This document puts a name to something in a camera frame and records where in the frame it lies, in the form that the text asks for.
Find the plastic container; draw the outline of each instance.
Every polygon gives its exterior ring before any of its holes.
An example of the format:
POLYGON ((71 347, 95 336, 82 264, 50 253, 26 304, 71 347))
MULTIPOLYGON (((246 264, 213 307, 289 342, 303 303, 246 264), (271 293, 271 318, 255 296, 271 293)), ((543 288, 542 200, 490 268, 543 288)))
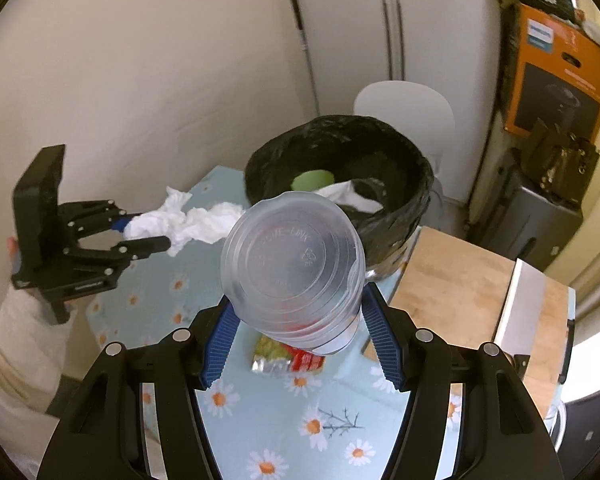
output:
POLYGON ((276 341, 325 355, 356 333, 364 251, 327 198, 289 191, 251 207, 224 243, 220 276, 238 317, 276 341))

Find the cardboard box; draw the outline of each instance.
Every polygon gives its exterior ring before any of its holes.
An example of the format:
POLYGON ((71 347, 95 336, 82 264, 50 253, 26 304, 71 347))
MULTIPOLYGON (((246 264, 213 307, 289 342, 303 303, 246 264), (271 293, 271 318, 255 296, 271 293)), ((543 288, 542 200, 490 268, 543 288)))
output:
POLYGON ((540 118, 594 142, 600 128, 600 46, 533 7, 521 4, 511 16, 505 129, 527 136, 540 118))

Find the cutting board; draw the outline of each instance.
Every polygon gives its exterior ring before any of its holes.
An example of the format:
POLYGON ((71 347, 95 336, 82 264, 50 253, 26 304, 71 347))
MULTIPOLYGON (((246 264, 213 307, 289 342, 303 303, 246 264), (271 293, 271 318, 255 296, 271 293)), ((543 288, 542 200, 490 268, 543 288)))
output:
MULTIPOLYGON (((391 306, 449 344, 478 348, 493 340, 513 268, 511 260, 425 227, 391 306)), ((567 312, 568 287, 548 279, 524 380, 542 416, 562 370, 567 312)), ((377 360, 373 345, 365 356, 377 360)))

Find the trash bin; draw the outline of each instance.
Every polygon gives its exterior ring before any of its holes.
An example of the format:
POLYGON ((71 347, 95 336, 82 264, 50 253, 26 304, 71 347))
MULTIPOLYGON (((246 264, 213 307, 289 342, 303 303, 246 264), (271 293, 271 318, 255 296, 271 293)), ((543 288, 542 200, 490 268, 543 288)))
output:
POLYGON ((366 269, 383 267, 384 275, 395 270, 383 264, 390 259, 399 265, 396 252, 429 205, 429 161, 409 139, 375 118, 323 116, 271 139, 251 155, 244 172, 247 197, 251 204, 273 198, 315 170, 330 172, 335 182, 353 180, 358 194, 382 205, 372 214, 342 209, 362 240, 366 269))

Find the knife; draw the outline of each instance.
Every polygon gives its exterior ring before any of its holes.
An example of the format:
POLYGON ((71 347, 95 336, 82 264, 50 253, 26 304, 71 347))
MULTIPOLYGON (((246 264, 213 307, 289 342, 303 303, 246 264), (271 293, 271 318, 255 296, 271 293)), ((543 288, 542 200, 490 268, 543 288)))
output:
POLYGON ((525 378, 544 302, 546 276, 516 260, 493 342, 512 357, 520 380, 525 378))

